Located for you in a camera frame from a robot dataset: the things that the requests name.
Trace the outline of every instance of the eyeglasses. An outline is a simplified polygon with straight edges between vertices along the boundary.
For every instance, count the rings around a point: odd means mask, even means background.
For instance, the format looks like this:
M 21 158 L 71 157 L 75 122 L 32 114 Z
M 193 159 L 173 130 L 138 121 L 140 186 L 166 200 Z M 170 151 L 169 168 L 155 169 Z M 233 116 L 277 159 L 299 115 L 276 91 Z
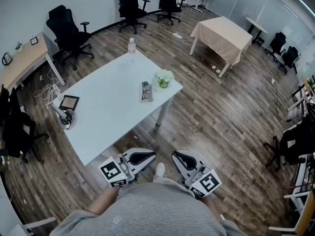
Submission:
M 149 82 L 145 81 L 142 82 L 142 100 L 147 100 L 150 98 L 150 95 L 148 91 L 151 90 L 151 86 L 149 85 Z

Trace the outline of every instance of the wooden floor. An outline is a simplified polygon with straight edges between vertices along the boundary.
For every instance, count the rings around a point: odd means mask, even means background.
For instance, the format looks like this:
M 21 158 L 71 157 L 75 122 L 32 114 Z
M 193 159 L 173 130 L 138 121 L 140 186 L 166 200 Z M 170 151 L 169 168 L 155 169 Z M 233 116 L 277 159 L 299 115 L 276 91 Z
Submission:
M 166 29 L 190 34 L 198 21 L 215 17 L 209 12 L 189 10 L 181 15 L 182 22 Z M 111 154 L 124 152 L 132 147 L 150 148 L 157 152 L 154 164 L 147 168 L 140 182 L 151 181 L 159 161 L 166 164 L 166 174 L 180 181 L 171 161 L 176 149 L 191 150 L 202 154 L 209 166 L 216 170 L 223 185 L 214 193 L 215 202 L 226 219 L 234 221 L 248 235 L 269 235 L 269 225 L 286 225 L 288 205 L 283 195 L 294 179 L 296 166 L 265 168 L 272 153 L 264 142 L 279 138 L 290 124 L 280 120 L 276 113 L 278 87 L 279 114 L 287 118 L 286 108 L 293 102 L 291 93 L 297 89 L 294 71 L 285 76 L 256 45 L 249 47 L 242 60 L 251 62 L 270 77 L 265 77 L 248 63 L 241 61 L 228 69 L 222 79 L 216 70 L 223 69 L 224 61 L 212 50 L 197 46 L 189 55 L 191 43 L 184 45 L 156 23 L 156 15 L 143 19 L 147 29 L 138 28 L 133 35 L 131 28 L 118 33 L 118 27 L 94 35 L 90 43 L 95 59 L 81 57 L 78 70 L 73 71 L 70 60 L 64 67 L 58 61 L 57 69 L 70 85 L 118 58 L 127 51 L 128 40 L 134 37 L 137 49 L 163 69 L 173 71 L 175 79 L 184 89 L 174 101 L 162 123 L 156 127 L 158 111 L 147 117 L 135 129 L 105 151 L 91 164 L 84 167 L 76 156 L 64 132 L 58 127 L 55 114 L 45 107 L 46 101 L 33 98 L 32 93 L 51 83 L 46 66 L 25 81 L 20 91 L 23 104 L 31 118 L 37 122 L 39 133 L 47 132 L 35 144 L 44 164 L 29 154 L 29 163 L 11 158 L 7 178 L 12 187 L 13 202 L 26 223 L 56 216 L 61 222 L 76 209 L 85 209 L 101 193 L 105 182 L 99 176 L 97 165 Z M 37 235 L 48 235 L 56 223 L 34 230 Z

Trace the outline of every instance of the plastic bottle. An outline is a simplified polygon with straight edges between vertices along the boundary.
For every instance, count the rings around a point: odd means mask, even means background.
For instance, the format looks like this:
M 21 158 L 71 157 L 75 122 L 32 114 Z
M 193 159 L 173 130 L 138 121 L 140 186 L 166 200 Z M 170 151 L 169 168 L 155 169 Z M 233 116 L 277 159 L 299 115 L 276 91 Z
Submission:
M 135 54 L 136 53 L 136 43 L 134 42 L 134 38 L 131 38 L 128 44 L 128 53 Z

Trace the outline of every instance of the black office chair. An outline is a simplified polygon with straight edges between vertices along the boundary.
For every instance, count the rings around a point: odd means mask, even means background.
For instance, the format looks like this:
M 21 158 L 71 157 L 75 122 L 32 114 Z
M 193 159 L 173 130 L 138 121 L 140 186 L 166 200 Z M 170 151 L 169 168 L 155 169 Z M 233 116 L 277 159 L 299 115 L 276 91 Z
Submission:
M 144 1 L 143 9 L 139 8 L 138 0 L 119 0 L 119 13 L 120 17 L 126 18 L 126 23 L 122 27 L 119 28 L 118 32 L 122 31 L 122 28 L 125 28 L 127 26 L 132 26 L 134 29 L 134 34 L 137 34 L 137 29 L 135 25 L 142 25 L 144 28 L 147 27 L 147 24 L 140 23 L 137 21 L 139 18 L 143 18 L 147 15 L 145 8 L 147 5 L 147 2 L 150 2 L 149 0 L 142 0 Z
M 71 52 L 71 54 L 63 60 L 63 64 L 70 57 L 75 57 L 74 70 L 77 69 L 77 60 L 80 54 L 90 55 L 94 59 L 93 53 L 87 53 L 85 48 L 91 48 L 90 44 L 82 46 L 89 40 L 91 34 L 87 33 L 87 25 L 89 22 L 83 22 L 84 32 L 79 31 L 76 27 L 72 12 L 66 9 L 65 6 L 59 5 L 55 9 L 49 11 L 49 19 L 46 22 L 47 26 L 56 35 L 55 42 L 62 51 Z
M 284 63 L 280 63 L 279 67 L 282 67 L 284 69 L 285 74 L 287 73 L 287 67 L 288 68 L 292 68 L 294 61 L 299 57 L 299 52 L 297 51 L 297 49 L 295 47 L 289 47 L 288 51 L 283 54 L 282 56 L 282 60 L 284 61 Z
M 1 155 L 19 158 L 21 155 L 20 151 L 22 151 L 23 161 L 28 163 L 25 157 L 31 150 L 37 160 L 44 163 L 36 153 L 33 144 L 35 140 L 43 136 L 48 139 L 48 134 L 35 135 L 36 123 L 31 120 L 26 112 L 21 111 L 15 88 L 12 89 L 10 102 L 8 104 L 10 106 L 10 114 L 4 119 L 2 138 L 5 141 L 5 150 L 0 151 Z
M 276 33 L 275 38 L 270 43 L 270 47 L 272 48 L 272 51 L 269 51 L 267 48 L 265 49 L 265 51 L 267 51 L 266 54 L 270 54 L 274 58 L 274 61 L 277 60 L 275 54 L 278 54 L 281 56 L 281 48 L 286 43 L 285 39 L 286 37 L 282 32 Z
M 273 137 L 276 146 L 273 147 L 269 143 L 264 143 L 265 147 L 269 147 L 273 152 L 273 158 L 266 164 L 269 167 L 274 160 L 277 160 L 277 171 L 280 169 L 280 157 L 284 156 L 286 165 L 299 163 L 299 156 L 304 154 L 311 154 L 315 151 L 315 129 L 314 121 L 310 115 L 304 117 L 302 122 L 298 124 L 295 128 L 287 130 L 284 132 L 283 137 L 278 142 L 276 136 Z M 292 141 L 294 143 L 289 147 L 288 142 Z
M 160 21 L 161 19 L 167 18 L 169 21 L 171 21 L 172 25 L 174 25 L 172 19 L 178 20 L 180 22 L 181 20 L 177 17 L 172 16 L 172 13 L 182 12 L 182 5 L 185 0 L 181 0 L 181 4 L 178 7 L 177 6 L 177 0 L 159 0 L 159 9 L 167 12 L 167 14 L 158 14 L 157 15 L 157 21 Z

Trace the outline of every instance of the person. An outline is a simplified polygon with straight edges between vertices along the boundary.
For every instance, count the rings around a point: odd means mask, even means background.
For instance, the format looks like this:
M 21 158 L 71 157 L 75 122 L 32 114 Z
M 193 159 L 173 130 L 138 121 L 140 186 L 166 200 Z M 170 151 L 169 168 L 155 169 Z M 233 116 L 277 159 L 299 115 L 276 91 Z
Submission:
M 245 235 L 233 222 L 222 220 L 211 199 L 195 199 L 164 173 L 165 165 L 159 163 L 153 183 L 106 187 L 87 211 L 70 214 L 50 236 Z

